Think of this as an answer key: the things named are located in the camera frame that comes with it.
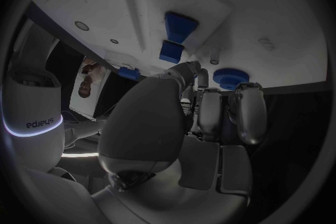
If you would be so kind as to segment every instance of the hair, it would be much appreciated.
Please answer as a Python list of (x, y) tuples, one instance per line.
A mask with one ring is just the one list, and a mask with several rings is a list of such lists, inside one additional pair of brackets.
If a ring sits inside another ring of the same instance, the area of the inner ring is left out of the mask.
[(82, 98), (88, 98), (90, 96), (91, 91), (81, 91), (81, 89), (78, 90), (78, 94)]

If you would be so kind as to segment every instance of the person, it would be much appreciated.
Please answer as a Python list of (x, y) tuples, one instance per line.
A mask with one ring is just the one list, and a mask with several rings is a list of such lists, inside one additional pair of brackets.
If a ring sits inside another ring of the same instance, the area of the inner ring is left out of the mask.
[(78, 74), (84, 79), (78, 90), (79, 96), (88, 98), (91, 93), (91, 84), (100, 82), (104, 78), (105, 73), (105, 67), (86, 57), (78, 71)]

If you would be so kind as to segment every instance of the blue object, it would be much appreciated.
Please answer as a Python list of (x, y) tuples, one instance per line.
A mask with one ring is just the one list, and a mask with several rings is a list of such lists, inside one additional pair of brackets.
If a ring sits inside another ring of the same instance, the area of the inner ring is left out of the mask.
[(215, 71), (213, 80), (220, 84), (221, 88), (233, 91), (239, 83), (249, 82), (250, 76), (240, 70), (224, 68)]
[(164, 41), (162, 43), (159, 59), (171, 63), (179, 63), (183, 49), (184, 47), (182, 45)]
[(138, 69), (131, 70), (127, 67), (121, 67), (119, 69), (119, 76), (128, 78), (130, 80), (138, 80), (140, 77), (140, 71)]
[(181, 44), (198, 26), (198, 21), (173, 12), (166, 13), (166, 31), (169, 41)]

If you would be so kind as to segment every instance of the small hole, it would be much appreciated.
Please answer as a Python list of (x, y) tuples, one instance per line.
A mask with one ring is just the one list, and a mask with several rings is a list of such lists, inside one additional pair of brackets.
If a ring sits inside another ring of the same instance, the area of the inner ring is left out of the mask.
[(83, 31), (88, 31), (88, 27), (87, 25), (85, 25), (83, 22), (80, 21), (76, 21), (74, 23), (79, 29), (83, 30)]

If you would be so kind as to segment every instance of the glowing light strip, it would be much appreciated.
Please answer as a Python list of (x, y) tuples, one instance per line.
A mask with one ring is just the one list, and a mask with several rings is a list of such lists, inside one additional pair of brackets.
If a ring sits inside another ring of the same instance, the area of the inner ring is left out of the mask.
[(62, 157), (66, 158), (80, 158), (80, 157), (94, 157), (94, 156), (98, 156), (98, 153), (62, 154)]
[(46, 133), (46, 132), (49, 132), (55, 128), (57, 128), (58, 126), (61, 125), (61, 123), (63, 122), (63, 117), (62, 115), (60, 116), (60, 120), (59, 122), (55, 125), (55, 126), (52, 126), (50, 127), (49, 129), (46, 129), (46, 130), (42, 130), (41, 132), (37, 132), (37, 133), (27, 133), (27, 134), (19, 134), (19, 133), (16, 133), (16, 132), (13, 132), (12, 130), (9, 129), (9, 127), (7, 126), (6, 122), (4, 122), (4, 119), (3, 119), (3, 125), (5, 127), (5, 129), (13, 134), (14, 136), (18, 136), (18, 137), (31, 137), (31, 136), (38, 136), (39, 134), (43, 134), (43, 133)]

